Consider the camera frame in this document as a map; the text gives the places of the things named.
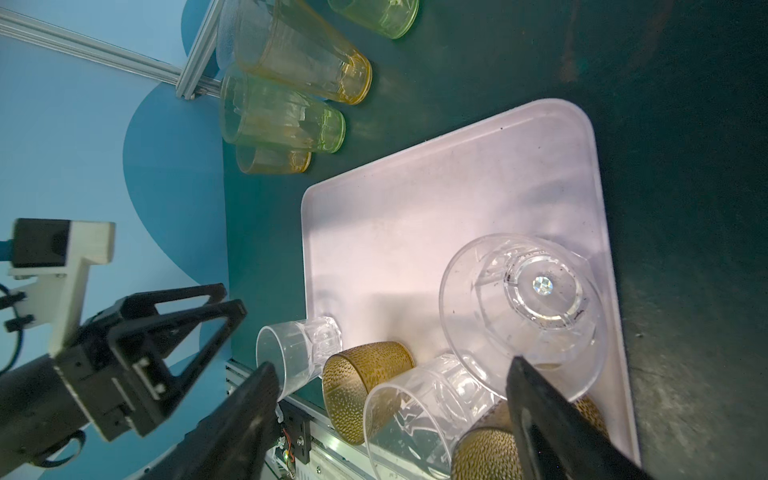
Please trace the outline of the orange short glass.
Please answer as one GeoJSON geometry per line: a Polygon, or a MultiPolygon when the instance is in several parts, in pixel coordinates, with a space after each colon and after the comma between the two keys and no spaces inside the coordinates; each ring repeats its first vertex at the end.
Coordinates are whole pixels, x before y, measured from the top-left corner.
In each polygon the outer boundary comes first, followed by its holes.
{"type": "Polygon", "coordinates": [[[241,172],[248,175],[289,175],[307,170],[312,153],[276,149],[268,146],[236,146],[235,158],[241,172]]]}

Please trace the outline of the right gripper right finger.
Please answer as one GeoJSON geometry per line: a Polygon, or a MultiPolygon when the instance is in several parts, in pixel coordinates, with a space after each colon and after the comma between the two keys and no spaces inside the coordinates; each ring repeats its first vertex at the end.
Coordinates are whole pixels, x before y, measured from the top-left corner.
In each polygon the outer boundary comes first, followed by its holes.
{"type": "Polygon", "coordinates": [[[648,479],[524,357],[512,360],[506,394],[525,479],[648,479]]]}

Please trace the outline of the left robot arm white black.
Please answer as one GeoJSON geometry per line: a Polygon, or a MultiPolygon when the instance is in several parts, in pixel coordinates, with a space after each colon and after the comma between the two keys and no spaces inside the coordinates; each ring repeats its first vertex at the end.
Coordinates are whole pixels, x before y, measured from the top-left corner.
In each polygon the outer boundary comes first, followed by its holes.
{"type": "Polygon", "coordinates": [[[83,443],[93,424],[105,441],[132,430],[147,436],[182,403],[247,315],[221,284],[136,293],[75,330],[63,350],[1,376],[1,472],[83,443]],[[221,327],[180,374],[166,358],[200,324],[221,327]]]}

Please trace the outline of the tall orange glass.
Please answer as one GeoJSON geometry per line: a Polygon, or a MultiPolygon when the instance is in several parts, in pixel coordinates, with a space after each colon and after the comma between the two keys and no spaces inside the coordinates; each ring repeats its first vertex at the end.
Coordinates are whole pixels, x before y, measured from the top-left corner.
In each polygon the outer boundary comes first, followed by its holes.
{"type": "Polygon", "coordinates": [[[348,105],[373,79],[370,61],[304,1],[238,1],[234,57],[247,73],[348,105]]]}

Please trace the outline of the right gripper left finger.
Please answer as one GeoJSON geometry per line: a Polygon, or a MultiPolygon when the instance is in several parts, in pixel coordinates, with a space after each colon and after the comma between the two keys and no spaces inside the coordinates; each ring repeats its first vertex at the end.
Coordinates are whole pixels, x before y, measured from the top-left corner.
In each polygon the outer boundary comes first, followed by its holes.
{"type": "Polygon", "coordinates": [[[275,367],[261,365],[145,479],[258,479],[276,443],[279,385],[275,367]]]}

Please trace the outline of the small green glass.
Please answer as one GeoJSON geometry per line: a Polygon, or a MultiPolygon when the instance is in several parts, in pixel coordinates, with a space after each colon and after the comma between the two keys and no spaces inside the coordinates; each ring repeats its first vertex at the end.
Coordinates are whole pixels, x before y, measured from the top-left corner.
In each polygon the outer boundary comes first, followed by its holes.
{"type": "Polygon", "coordinates": [[[328,0],[330,8],[381,36],[395,40],[404,36],[419,12],[419,0],[328,0]]]}

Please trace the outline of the dark amber textured glass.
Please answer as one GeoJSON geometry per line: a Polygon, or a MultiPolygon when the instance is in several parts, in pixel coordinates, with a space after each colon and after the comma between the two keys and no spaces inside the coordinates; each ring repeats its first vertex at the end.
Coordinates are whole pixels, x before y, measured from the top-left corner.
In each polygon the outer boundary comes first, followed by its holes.
{"type": "MultiPolygon", "coordinates": [[[[597,405],[582,397],[569,403],[559,393],[530,396],[525,405],[539,417],[566,407],[577,413],[599,434],[609,438],[605,421],[597,405]]],[[[452,454],[452,479],[523,479],[524,472],[512,432],[512,420],[506,400],[493,405],[461,437],[452,454]]]]}
{"type": "Polygon", "coordinates": [[[364,443],[368,394],[413,367],[410,351],[397,341],[360,345],[328,358],[321,375],[323,400],[331,425],[343,441],[364,443]]]}

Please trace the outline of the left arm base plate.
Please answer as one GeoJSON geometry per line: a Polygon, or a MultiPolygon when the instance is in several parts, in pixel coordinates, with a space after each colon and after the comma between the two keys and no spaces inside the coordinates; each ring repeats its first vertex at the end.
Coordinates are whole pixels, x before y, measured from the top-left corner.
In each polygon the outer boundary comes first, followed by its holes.
{"type": "Polygon", "coordinates": [[[286,441],[288,458],[293,462],[307,464],[310,460],[312,417],[299,406],[282,400],[278,403],[282,418],[279,421],[286,441]]]}

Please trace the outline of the clear faceted glass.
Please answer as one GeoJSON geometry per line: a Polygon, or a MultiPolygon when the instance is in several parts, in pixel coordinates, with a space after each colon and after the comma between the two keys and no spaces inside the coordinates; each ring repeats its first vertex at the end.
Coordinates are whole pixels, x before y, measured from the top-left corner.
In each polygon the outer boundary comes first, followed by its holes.
{"type": "Polygon", "coordinates": [[[450,260],[439,314],[451,350],[500,397],[509,368],[527,360],[574,401],[597,381],[607,358],[607,320],[588,261],[539,237],[490,234],[450,260]]]}
{"type": "Polygon", "coordinates": [[[448,479],[456,444],[499,400],[453,354],[377,385],[363,420],[375,477],[448,479]]]}
{"type": "Polygon", "coordinates": [[[281,401],[319,377],[342,346],[341,330],[331,316],[267,325],[256,339],[256,365],[274,366],[281,401]]]}

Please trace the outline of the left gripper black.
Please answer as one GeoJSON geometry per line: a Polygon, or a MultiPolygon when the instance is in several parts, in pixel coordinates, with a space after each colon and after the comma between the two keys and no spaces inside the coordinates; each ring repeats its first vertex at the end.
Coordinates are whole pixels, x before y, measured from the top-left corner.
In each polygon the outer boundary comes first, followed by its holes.
{"type": "Polygon", "coordinates": [[[136,293],[87,320],[54,366],[101,437],[147,436],[173,414],[245,319],[222,283],[136,293]],[[158,304],[207,297],[204,305],[159,315],[158,304]],[[175,374],[167,357],[197,330],[199,350],[175,374]]]}

